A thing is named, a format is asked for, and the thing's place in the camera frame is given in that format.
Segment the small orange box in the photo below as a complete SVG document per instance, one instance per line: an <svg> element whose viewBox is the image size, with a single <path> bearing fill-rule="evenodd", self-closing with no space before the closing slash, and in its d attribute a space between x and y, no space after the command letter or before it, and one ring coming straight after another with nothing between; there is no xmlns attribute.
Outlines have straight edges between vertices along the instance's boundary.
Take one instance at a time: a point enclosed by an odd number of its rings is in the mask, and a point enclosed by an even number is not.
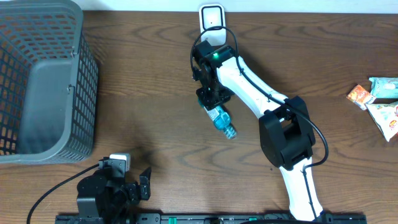
<svg viewBox="0 0 398 224"><path fill-rule="evenodd" d="M376 97L367 90L365 90L361 85L356 85L346 96L351 102L356 104L362 110L367 110L366 105L373 104Z"/></svg>

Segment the yellow wet wipes packet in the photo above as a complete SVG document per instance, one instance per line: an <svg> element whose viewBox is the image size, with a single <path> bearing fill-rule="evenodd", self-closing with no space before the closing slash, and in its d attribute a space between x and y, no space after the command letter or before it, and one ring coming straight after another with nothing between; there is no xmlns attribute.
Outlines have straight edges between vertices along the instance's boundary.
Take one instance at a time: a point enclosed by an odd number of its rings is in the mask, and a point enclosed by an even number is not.
<svg viewBox="0 0 398 224"><path fill-rule="evenodd" d="M397 134L397 102L366 105L372 119L389 142Z"/></svg>

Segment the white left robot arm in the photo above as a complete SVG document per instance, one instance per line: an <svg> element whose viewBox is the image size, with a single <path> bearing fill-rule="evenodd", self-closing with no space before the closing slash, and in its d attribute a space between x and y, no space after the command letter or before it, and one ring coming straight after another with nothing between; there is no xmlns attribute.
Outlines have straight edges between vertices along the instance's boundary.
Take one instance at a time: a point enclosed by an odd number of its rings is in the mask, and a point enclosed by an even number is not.
<svg viewBox="0 0 398 224"><path fill-rule="evenodd" d="M77 185L78 221L83 223L135 223L129 211L133 205L150 199L148 167L139 180L126 181L131 166L128 154L115 153L98 162L98 170L79 181Z"/></svg>

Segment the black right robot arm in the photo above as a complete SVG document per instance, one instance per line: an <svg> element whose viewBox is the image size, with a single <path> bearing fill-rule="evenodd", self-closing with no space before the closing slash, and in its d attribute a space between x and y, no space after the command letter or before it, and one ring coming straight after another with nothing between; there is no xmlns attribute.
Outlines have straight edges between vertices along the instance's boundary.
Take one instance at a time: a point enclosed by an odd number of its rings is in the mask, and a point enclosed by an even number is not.
<svg viewBox="0 0 398 224"><path fill-rule="evenodd" d="M229 45L214 49L204 41L192 48L192 59L197 63L193 77L202 85L198 100L206 112L218 116L233 95L240 98L258 119L264 155L282 173L291 214L297 220L315 221L323 208L311 170L314 125L303 99L273 90Z"/></svg>

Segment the light blue tissue pack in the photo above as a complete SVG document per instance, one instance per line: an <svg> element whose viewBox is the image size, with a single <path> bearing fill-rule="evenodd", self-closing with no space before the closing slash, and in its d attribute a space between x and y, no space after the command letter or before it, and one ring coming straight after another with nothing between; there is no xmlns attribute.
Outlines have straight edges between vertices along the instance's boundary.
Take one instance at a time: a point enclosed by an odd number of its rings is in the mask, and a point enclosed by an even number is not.
<svg viewBox="0 0 398 224"><path fill-rule="evenodd" d="M397 77L370 77L371 94L376 98L397 99Z"/></svg>

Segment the blue Listerine mouthwash bottle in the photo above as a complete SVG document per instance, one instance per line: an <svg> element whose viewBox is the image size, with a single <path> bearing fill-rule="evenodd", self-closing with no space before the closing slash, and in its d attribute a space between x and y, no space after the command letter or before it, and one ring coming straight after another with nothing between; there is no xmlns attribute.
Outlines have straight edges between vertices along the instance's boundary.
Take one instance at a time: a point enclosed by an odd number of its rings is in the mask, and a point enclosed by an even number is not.
<svg viewBox="0 0 398 224"><path fill-rule="evenodd" d="M237 136L237 132L231 124L231 117L222 106L208 110L200 101L199 104L206 111L215 128L223 132L227 139L234 139Z"/></svg>

